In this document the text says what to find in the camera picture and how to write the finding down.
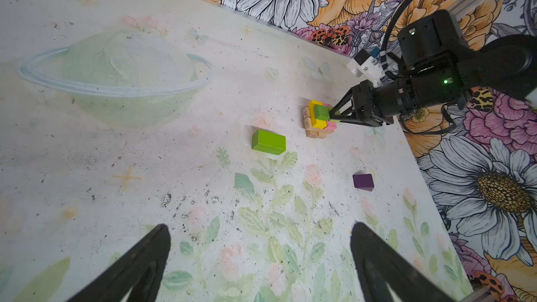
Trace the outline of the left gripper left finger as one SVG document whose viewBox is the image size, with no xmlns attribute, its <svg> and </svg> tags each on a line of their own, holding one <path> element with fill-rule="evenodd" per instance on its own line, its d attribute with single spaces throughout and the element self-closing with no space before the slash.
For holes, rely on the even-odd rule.
<svg viewBox="0 0 537 302">
<path fill-rule="evenodd" d="M 70 301 L 155 301 L 171 249 L 168 226 L 157 225 Z"/>
</svg>

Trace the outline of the natural wood plank block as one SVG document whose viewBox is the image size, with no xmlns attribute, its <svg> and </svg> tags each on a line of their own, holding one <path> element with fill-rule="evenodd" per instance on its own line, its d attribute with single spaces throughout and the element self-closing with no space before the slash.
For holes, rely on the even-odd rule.
<svg viewBox="0 0 537 302">
<path fill-rule="evenodd" d="M 324 139 L 327 138 L 328 135 L 333 134 L 333 131 L 328 131 L 326 129 L 318 129 L 315 127 L 307 128 L 306 129 L 306 136 L 308 138 L 320 138 Z"/>
<path fill-rule="evenodd" d="M 313 126 L 311 122 L 311 116 L 310 116 L 310 108 L 308 106 L 304 106 L 302 108 L 302 116 L 303 116 L 303 124 L 306 131 L 311 131 Z"/>
</svg>

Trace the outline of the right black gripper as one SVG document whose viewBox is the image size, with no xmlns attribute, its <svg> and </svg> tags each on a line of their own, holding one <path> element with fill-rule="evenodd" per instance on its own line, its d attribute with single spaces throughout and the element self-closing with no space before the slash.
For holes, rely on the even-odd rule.
<svg viewBox="0 0 537 302">
<path fill-rule="evenodd" d="M 378 88 L 371 81 L 362 81 L 345 93 L 329 115 L 346 124 L 381 127 L 392 124 L 394 116 L 412 114 L 419 108 L 410 79 L 398 79 Z"/>
</svg>

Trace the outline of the yellow block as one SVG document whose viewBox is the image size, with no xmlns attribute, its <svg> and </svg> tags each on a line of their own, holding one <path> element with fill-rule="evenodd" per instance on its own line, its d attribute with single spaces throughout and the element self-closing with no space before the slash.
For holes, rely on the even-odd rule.
<svg viewBox="0 0 537 302">
<path fill-rule="evenodd" d="M 321 102 L 311 100 L 309 102 L 310 124 L 313 130 L 325 129 L 329 121 L 329 109 Z"/>
</svg>

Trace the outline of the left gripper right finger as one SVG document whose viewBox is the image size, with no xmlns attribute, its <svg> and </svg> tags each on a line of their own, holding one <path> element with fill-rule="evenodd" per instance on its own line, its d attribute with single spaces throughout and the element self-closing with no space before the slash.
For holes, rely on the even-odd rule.
<svg viewBox="0 0 537 302">
<path fill-rule="evenodd" d="M 352 228 L 350 249 L 365 301 L 452 300 L 362 222 Z"/>
</svg>

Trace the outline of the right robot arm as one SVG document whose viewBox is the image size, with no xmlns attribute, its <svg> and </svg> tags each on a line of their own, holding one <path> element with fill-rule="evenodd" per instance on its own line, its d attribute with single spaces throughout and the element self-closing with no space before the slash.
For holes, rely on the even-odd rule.
<svg viewBox="0 0 537 302">
<path fill-rule="evenodd" d="M 397 36 L 404 72 L 375 88 L 363 81 L 330 110 L 331 119 L 368 127 L 445 103 L 465 106 L 474 88 L 492 88 L 536 106 L 536 38 L 510 35 L 471 50 L 454 16 L 437 11 Z"/>
</svg>

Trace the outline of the light green small cube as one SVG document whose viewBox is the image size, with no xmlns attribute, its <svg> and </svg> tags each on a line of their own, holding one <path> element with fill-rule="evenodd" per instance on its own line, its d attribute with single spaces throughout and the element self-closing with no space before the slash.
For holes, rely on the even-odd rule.
<svg viewBox="0 0 537 302">
<path fill-rule="evenodd" d="M 323 104 L 315 104 L 313 106 L 314 117 L 318 121 L 328 121 L 330 120 L 329 110 L 323 106 Z"/>
</svg>

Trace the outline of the pink block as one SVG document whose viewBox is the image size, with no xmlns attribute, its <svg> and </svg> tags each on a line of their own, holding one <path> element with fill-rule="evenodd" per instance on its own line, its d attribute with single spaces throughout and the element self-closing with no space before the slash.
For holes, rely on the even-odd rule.
<svg viewBox="0 0 537 302">
<path fill-rule="evenodd" d="M 328 110 L 331 110 L 331 106 L 329 104 L 324 103 L 323 106 L 325 106 Z M 336 128 L 337 128 L 337 125 L 335 122 L 332 122 L 329 120 L 327 121 L 327 126 L 325 127 L 327 131 L 333 132 Z"/>
</svg>

